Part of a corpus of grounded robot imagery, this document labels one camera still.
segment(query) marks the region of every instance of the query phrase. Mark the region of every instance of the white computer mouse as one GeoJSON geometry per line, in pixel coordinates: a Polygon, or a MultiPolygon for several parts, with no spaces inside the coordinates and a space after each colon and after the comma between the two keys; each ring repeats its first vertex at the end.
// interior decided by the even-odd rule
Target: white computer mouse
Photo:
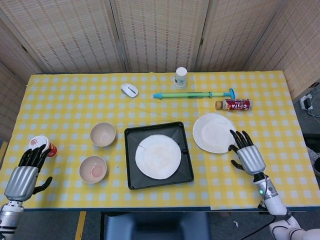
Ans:
{"type": "Polygon", "coordinates": [[[128,95],[130,98],[134,98],[138,95],[139,90],[130,83],[124,83],[121,85],[121,91],[128,95]]]}

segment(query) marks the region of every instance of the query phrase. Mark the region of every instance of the white paper plate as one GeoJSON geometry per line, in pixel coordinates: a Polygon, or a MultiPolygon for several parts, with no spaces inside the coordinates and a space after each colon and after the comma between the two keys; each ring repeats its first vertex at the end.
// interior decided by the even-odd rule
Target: white paper plate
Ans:
{"type": "Polygon", "coordinates": [[[226,117],[208,113],[201,116],[193,125],[193,139],[199,148],[215,153],[228,152],[228,147],[235,144],[230,130],[236,131],[233,123],[226,117]]]}
{"type": "Polygon", "coordinates": [[[135,163],[145,175],[153,179],[167,179],[181,162],[178,144],[165,135],[151,135],[143,139],[135,152],[135,163]]]}

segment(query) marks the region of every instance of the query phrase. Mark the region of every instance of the robotic hand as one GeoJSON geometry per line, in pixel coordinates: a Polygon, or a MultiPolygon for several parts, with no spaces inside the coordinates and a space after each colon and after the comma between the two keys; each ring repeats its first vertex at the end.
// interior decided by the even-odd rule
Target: robotic hand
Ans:
{"type": "Polygon", "coordinates": [[[233,166],[253,176],[253,183],[256,184],[262,197],[258,208],[267,210],[274,215],[276,221],[269,225],[269,230],[276,240],[316,240],[319,239],[320,229],[305,231],[300,228],[297,220],[283,204],[278,192],[270,178],[264,174],[266,164],[258,150],[253,144],[249,135],[242,131],[230,130],[238,147],[229,146],[239,157],[241,164],[231,160],[233,166]]]}
{"type": "Polygon", "coordinates": [[[45,190],[51,183],[52,177],[48,177],[41,186],[36,186],[39,172],[51,149],[42,153],[46,145],[34,150],[28,149],[21,157],[19,165],[13,170],[4,195],[9,202],[0,210],[0,240],[11,240],[17,229],[18,221],[24,207],[23,202],[33,194],[45,190]]]}

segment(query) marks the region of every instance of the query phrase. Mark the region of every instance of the black tray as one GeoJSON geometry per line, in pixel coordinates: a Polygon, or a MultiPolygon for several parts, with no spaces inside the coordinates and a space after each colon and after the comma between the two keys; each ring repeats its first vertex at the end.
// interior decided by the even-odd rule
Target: black tray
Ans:
{"type": "Polygon", "coordinates": [[[151,126],[132,127],[124,130],[126,172],[131,190],[192,182],[194,172],[188,150],[184,124],[180,121],[151,126]],[[136,150],[139,143],[155,134],[172,138],[181,149],[181,163],[176,172],[167,179],[153,179],[144,175],[136,164],[136,150]]]}

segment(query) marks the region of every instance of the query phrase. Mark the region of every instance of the table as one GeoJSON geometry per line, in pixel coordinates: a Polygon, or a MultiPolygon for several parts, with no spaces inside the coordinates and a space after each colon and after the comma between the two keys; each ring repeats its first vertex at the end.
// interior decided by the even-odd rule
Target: table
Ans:
{"type": "MultiPolygon", "coordinates": [[[[234,168],[235,153],[213,154],[193,140],[199,116],[219,112],[238,130],[246,130],[266,162],[265,173],[289,207],[318,206],[320,192],[282,71],[188,73],[186,89],[175,89],[174,73],[40,74],[32,75],[0,175],[3,193],[9,177],[36,135],[47,136],[58,149],[47,158],[37,185],[52,176],[51,185],[24,203],[28,209],[138,209],[204,207],[211,210],[252,209],[260,202],[253,178],[234,168]],[[139,89],[136,98],[120,91],[123,83],[139,89]],[[215,98],[153,99],[157,92],[227,92],[253,99],[252,111],[216,111],[215,98]],[[129,190],[124,130],[174,121],[184,123],[194,181],[129,190]],[[91,143],[90,130],[112,123],[116,140],[109,147],[91,143]],[[107,176],[87,184],[79,166],[88,156],[107,162],[107,176]]],[[[7,199],[0,195],[0,202],[7,199]]]]}

